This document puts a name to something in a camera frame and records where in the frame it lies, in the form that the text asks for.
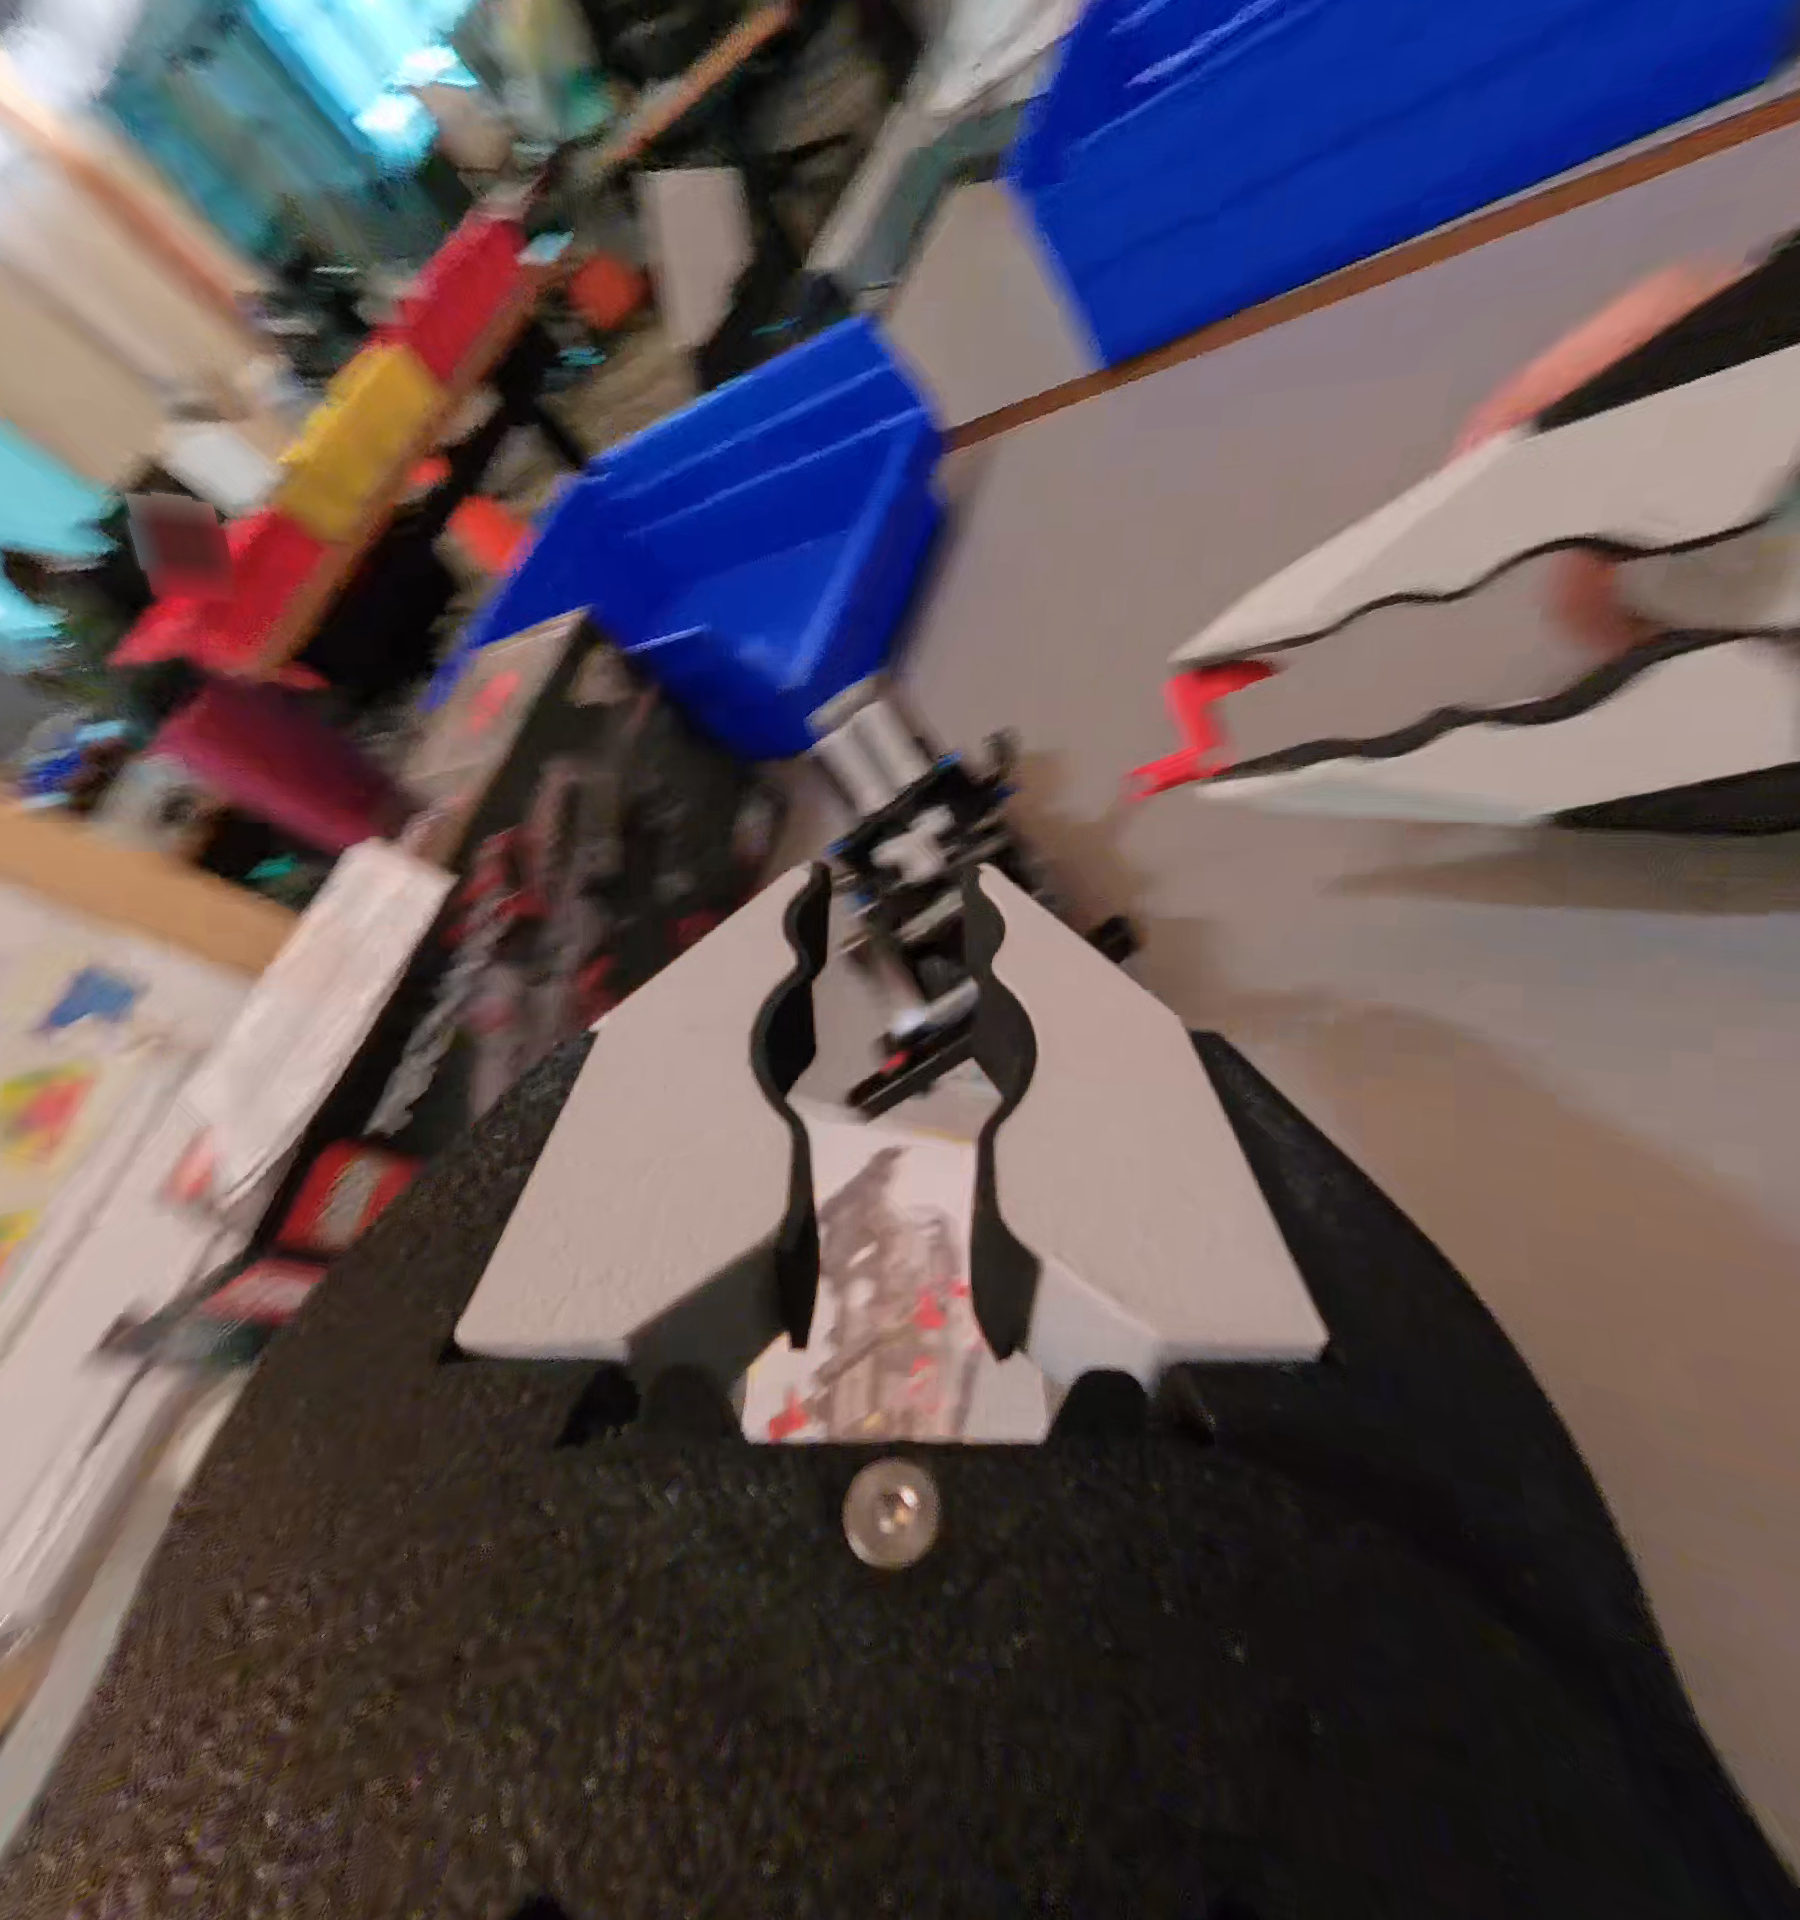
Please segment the yellow plastic bin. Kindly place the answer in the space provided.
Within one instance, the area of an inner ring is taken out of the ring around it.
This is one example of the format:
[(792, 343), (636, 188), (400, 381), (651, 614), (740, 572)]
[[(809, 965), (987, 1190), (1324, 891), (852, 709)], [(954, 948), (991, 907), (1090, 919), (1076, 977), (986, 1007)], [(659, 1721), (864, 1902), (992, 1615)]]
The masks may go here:
[(268, 510), (314, 541), (354, 541), (384, 485), (413, 465), (444, 393), (408, 342), (360, 350), (282, 454)]

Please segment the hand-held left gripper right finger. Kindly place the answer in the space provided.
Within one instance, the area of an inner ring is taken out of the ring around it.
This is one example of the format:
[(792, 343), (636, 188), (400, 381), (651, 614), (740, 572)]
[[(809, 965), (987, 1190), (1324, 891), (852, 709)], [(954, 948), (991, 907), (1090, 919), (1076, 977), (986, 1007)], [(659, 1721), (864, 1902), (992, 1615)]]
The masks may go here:
[(1313, 1362), (1328, 1330), (1192, 1032), (999, 868), (962, 882), (976, 1060), (971, 1298), (1053, 1385)]

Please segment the blue plastic bin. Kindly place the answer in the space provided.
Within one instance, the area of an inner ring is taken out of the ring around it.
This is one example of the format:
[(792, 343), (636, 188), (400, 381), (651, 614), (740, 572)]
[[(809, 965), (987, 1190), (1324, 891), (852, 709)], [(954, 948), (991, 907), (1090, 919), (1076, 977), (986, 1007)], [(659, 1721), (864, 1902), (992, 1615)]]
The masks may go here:
[(1090, 5), (1006, 160), (1099, 365), (1764, 83), (1794, 2)]
[(740, 758), (801, 757), (885, 672), (945, 519), (941, 430), (867, 316), (598, 454), (440, 665), (586, 614)]

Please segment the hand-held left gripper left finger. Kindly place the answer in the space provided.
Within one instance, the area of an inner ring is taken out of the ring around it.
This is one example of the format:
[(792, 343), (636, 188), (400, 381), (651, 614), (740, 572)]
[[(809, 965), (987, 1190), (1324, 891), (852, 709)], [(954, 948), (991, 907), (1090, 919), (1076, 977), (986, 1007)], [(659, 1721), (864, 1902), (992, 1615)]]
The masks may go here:
[(829, 891), (823, 863), (778, 875), (594, 1027), (461, 1352), (752, 1364), (806, 1343), (817, 1196), (789, 1096), (817, 1055)]

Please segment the dark toy set box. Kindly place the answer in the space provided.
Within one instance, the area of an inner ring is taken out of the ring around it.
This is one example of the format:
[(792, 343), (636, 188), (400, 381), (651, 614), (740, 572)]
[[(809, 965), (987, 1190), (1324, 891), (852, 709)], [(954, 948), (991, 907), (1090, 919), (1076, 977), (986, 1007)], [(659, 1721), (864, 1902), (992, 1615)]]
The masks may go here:
[(449, 878), (432, 923), (269, 1167), (235, 1184), (207, 1121), (172, 1178), (183, 1208), (258, 1217), (222, 1315), (282, 1320), (235, 1285), (304, 1298), (529, 1068), (744, 907), (783, 841), (782, 784), (579, 609), (482, 646), (410, 744), (405, 849)]

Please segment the red plastic bin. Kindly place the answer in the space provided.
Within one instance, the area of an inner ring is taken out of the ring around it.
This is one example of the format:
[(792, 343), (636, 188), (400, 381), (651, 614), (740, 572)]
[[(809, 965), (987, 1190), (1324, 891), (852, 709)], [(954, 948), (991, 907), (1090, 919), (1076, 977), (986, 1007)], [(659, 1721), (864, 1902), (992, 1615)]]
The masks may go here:
[(436, 381), (451, 388), (525, 323), (535, 292), (525, 225), (505, 213), (466, 213), (374, 329), (372, 343), (408, 350)]
[(225, 519), (181, 495), (138, 495), (127, 507), (153, 598), (113, 646), (116, 670), (172, 659), (218, 674), (248, 667), (335, 549), (278, 510)]

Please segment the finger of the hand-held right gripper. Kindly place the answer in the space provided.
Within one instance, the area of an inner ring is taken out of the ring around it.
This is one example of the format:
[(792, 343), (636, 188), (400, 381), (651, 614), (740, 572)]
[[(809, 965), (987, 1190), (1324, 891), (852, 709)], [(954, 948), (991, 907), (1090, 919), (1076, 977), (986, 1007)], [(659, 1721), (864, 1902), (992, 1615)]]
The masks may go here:
[(1769, 518), (1800, 478), (1800, 343), (1482, 444), (1243, 593), (1173, 667), (1261, 659), (1380, 607), (1456, 600), (1546, 549), (1668, 553)]
[(1216, 808), (1406, 825), (1551, 825), (1800, 766), (1800, 637), (1671, 637), (1546, 701), (1442, 709), (1200, 784)]

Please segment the instruction poster sheet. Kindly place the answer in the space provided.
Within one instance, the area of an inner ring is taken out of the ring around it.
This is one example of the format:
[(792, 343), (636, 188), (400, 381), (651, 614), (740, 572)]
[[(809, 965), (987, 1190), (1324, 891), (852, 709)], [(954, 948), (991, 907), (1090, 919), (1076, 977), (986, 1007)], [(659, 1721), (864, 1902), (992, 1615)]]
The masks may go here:
[(181, 1089), (293, 925), (0, 793), (0, 1732), (186, 1418), (104, 1343), (228, 1250), (165, 1191)]

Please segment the toy vehicle model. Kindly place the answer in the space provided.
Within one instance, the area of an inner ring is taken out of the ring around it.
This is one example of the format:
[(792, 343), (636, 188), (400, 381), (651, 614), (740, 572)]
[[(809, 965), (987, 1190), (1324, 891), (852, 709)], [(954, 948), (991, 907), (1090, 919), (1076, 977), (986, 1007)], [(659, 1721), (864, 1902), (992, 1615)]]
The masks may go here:
[(846, 957), (885, 1000), (875, 1068), (848, 1105), (881, 1119), (927, 1096), (972, 1057), (977, 985), (964, 961), (962, 883), (1000, 868), (1116, 965), (1141, 934), (1125, 916), (1084, 925), (1016, 831), (1018, 749), (987, 737), (982, 758), (935, 746), (884, 682), (867, 681), (817, 714), (813, 758), (848, 810), (827, 861), (846, 905)]

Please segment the grey desk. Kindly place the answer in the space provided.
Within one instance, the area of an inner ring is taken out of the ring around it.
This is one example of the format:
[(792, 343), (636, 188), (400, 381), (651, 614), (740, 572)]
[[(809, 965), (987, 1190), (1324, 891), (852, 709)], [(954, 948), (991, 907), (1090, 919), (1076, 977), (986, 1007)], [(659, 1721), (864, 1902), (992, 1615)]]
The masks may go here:
[(1743, 1914), (1627, 1765), (1633, 1619), (1800, 1877), (1800, 833), (1103, 816), (1282, 1224), (1412, 1331), (927, 1465), (650, 1415), (451, 1324), (552, 1055), (272, 1348), (0, 1914)]

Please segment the red toy claw piece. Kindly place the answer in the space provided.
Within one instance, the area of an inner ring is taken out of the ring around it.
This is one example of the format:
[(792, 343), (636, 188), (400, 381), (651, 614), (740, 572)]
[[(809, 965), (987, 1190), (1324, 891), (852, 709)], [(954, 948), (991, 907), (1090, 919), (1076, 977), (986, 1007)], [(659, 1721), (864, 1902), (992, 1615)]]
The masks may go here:
[(1123, 779), (1123, 799), (1134, 805), (1149, 803), (1226, 772), (1232, 757), (1221, 725), (1221, 704), (1271, 678), (1271, 662), (1261, 659), (1226, 659), (1178, 670), (1163, 687), (1165, 710), (1177, 728), (1177, 749), (1131, 770)]

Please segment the maroon cylinder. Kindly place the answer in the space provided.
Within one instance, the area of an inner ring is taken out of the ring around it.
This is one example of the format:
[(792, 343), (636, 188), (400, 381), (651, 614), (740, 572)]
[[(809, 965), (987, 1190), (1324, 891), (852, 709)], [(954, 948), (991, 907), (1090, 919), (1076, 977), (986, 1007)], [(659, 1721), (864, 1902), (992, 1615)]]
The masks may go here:
[(203, 681), (156, 728), (151, 751), (314, 854), (396, 837), (413, 816), (408, 793), (349, 733), (278, 684)]

